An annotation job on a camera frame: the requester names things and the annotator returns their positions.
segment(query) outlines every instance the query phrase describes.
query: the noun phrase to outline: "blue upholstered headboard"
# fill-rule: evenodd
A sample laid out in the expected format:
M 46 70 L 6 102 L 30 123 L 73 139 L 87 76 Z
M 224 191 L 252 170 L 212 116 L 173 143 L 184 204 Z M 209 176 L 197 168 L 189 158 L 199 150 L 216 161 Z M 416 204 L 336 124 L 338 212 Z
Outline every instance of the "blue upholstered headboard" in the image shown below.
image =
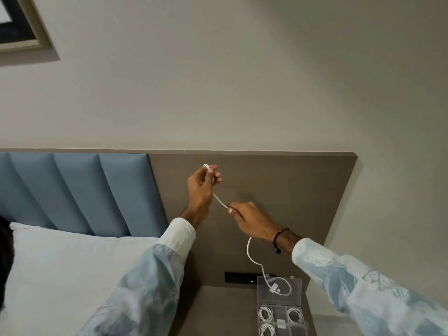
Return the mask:
M 103 237 L 167 227 L 146 154 L 0 152 L 0 215 Z

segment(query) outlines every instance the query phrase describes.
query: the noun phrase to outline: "blue and white shirt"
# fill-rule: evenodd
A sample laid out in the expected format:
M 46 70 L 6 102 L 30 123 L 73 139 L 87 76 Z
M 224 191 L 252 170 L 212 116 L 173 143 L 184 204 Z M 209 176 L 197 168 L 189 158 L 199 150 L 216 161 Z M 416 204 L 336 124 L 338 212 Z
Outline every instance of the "blue and white shirt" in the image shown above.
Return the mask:
M 174 219 L 78 336 L 168 335 L 195 238 L 188 221 Z M 448 336 L 445 309 L 351 256 L 339 257 L 304 238 L 295 245 L 292 259 L 366 336 Z

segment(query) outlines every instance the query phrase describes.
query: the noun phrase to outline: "person's left arm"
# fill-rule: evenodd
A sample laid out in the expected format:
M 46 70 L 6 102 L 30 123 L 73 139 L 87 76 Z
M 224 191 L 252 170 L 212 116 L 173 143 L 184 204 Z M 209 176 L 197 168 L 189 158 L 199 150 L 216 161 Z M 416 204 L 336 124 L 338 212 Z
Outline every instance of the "person's left arm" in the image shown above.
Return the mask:
M 113 293 L 82 327 L 78 336 L 168 335 L 176 312 L 184 264 L 196 229 L 207 217 L 213 184 L 221 181 L 216 165 L 188 179 L 189 204 L 159 242 L 120 280 Z

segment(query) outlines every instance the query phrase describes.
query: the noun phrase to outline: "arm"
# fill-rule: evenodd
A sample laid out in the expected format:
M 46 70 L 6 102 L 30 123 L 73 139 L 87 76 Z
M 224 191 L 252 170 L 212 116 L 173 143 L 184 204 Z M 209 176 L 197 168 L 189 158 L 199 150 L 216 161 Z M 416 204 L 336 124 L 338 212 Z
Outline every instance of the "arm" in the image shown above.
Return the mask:
M 251 237 L 273 239 L 282 226 L 254 203 L 230 203 L 227 212 Z M 277 245 L 316 282 L 339 311 L 350 317 L 366 336 L 448 334 L 448 312 L 440 305 L 404 288 L 351 256 L 331 250 L 286 230 Z
M 213 184 L 222 180 L 215 169 L 216 165 L 209 171 L 201 168 L 188 179 L 189 204 L 185 211 L 121 278 L 79 336 L 168 335 L 195 230 L 208 215 Z

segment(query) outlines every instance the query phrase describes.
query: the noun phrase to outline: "pillow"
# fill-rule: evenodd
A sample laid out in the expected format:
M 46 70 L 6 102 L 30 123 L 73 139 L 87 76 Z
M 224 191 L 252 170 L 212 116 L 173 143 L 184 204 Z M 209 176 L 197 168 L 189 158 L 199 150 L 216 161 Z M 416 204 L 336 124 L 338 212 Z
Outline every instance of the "pillow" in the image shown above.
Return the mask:
M 74 335 L 159 238 L 97 237 L 11 223 L 15 260 L 2 336 Z

